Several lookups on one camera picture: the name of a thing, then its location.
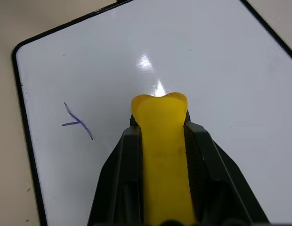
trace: whiteboard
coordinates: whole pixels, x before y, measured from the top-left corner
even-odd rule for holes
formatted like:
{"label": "whiteboard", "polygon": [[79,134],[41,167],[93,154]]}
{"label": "whiteboard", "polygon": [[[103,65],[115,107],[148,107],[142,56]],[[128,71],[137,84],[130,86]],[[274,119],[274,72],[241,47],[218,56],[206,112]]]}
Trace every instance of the whiteboard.
{"label": "whiteboard", "polygon": [[16,52],[48,225],[87,224],[132,98],[169,92],[269,220],[292,222],[292,59],[240,1],[134,0],[73,23]]}

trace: handwritten mark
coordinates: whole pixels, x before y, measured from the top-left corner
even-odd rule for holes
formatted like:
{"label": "handwritten mark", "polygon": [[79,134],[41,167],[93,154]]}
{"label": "handwritten mark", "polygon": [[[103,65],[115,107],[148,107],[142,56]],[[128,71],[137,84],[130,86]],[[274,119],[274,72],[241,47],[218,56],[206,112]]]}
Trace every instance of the handwritten mark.
{"label": "handwritten mark", "polygon": [[89,129],[86,127],[86,125],[84,124],[84,122],[81,121],[81,120],[79,120],[75,115],[73,115],[73,114],[71,113],[71,111],[70,111],[70,109],[69,109],[69,106],[66,105],[65,102],[64,102],[64,104],[65,104],[65,107],[66,107],[67,112],[68,112],[68,113],[70,114],[70,116],[71,116],[73,119],[75,119],[76,121],[68,122],[68,123],[62,124],[61,126],[71,126],[71,125],[81,124],[81,126],[83,126],[83,127],[85,128],[85,130],[87,131],[87,133],[89,134],[90,139],[93,140],[93,136],[92,136],[90,130],[89,130]]}

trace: beige table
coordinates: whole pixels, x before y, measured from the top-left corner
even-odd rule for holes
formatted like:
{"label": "beige table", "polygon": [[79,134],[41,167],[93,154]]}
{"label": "beige table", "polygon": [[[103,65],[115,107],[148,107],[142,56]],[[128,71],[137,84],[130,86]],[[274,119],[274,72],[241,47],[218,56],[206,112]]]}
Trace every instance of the beige table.
{"label": "beige table", "polygon": [[[250,0],[292,48],[292,0]],[[0,226],[38,225],[10,54],[19,42],[112,0],[0,0]]]}

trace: whiteboard frame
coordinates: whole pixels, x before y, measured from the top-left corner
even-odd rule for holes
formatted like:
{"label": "whiteboard frame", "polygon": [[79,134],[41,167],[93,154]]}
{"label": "whiteboard frame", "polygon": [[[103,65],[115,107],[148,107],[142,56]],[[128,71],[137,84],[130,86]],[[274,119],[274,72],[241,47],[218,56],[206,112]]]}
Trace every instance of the whiteboard frame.
{"label": "whiteboard frame", "polygon": [[[60,31],[64,28],[67,28],[69,26],[72,26],[74,24],[80,23],[86,19],[89,19],[93,16],[97,16],[101,13],[104,13],[106,11],[109,11],[113,8],[116,8],[120,5],[126,4],[132,0],[117,0],[116,3],[108,5],[104,8],[101,8],[97,11],[91,12],[87,15],[81,16],[77,19],[74,19],[66,24],[60,25],[58,27],[55,27],[51,30],[48,30],[46,32],[43,32],[41,34],[38,34],[34,37],[31,37],[27,40],[24,40],[20,42],[19,44],[16,45],[16,47],[13,49],[12,54],[11,54],[11,59],[12,59],[12,64],[13,64],[13,70],[14,70],[14,75],[15,75],[15,81],[16,81],[16,89],[17,89],[17,94],[18,94],[18,101],[20,105],[20,110],[21,110],[21,116],[22,116],[22,121],[23,121],[23,127],[24,127],[24,134],[25,134],[25,140],[26,140],[26,146],[27,146],[27,151],[28,151],[28,157],[29,157],[29,163],[30,163],[30,169],[32,173],[32,180],[33,180],[33,187],[34,187],[34,192],[35,192],[35,197],[36,197],[36,204],[37,204],[37,209],[38,209],[38,215],[39,215],[39,221],[41,226],[47,226],[47,218],[46,218],[46,213],[45,213],[45,208],[43,204],[43,198],[41,194],[41,187],[40,187],[40,182],[38,178],[38,173],[37,173],[37,167],[35,163],[35,157],[34,157],[34,151],[33,151],[33,146],[32,146],[32,141],[31,141],[31,134],[30,134],[30,129],[29,129],[29,123],[28,123],[28,118],[27,118],[27,112],[25,109],[24,105],[24,96],[22,92],[22,84],[20,81],[20,76],[19,76],[19,70],[18,70],[18,65],[17,65],[17,60],[16,60],[16,54],[18,50],[33,41],[36,41],[38,39],[41,39],[47,35],[53,34],[57,31]],[[271,28],[270,25],[259,15],[259,13],[250,5],[250,3],[247,0],[239,0],[247,9],[248,11],[257,19],[259,23],[264,27],[264,29],[274,38],[274,40],[280,45],[280,47],[291,57],[292,59],[292,50],[288,47],[288,45],[280,38],[280,36]]]}

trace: yellow object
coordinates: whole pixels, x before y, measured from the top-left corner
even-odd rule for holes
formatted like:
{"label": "yellow object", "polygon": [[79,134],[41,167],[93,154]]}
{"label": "yellow object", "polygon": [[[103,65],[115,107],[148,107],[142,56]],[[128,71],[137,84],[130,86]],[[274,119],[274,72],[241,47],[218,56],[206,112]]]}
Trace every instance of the yellow object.
{"label": "yellow object", "polygon": [[142,130],[146,224],[196,222],[183,128],[187,106],[186,96],[180,93],[140,95],[131,102],[132,114]]}

